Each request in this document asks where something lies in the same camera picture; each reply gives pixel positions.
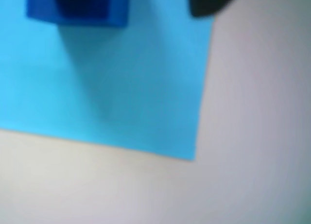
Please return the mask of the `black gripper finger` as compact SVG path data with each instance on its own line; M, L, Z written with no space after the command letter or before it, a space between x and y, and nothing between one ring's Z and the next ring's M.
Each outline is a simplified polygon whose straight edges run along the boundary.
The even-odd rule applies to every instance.
M224 10L233 0L189 0L192 17L209 17Z

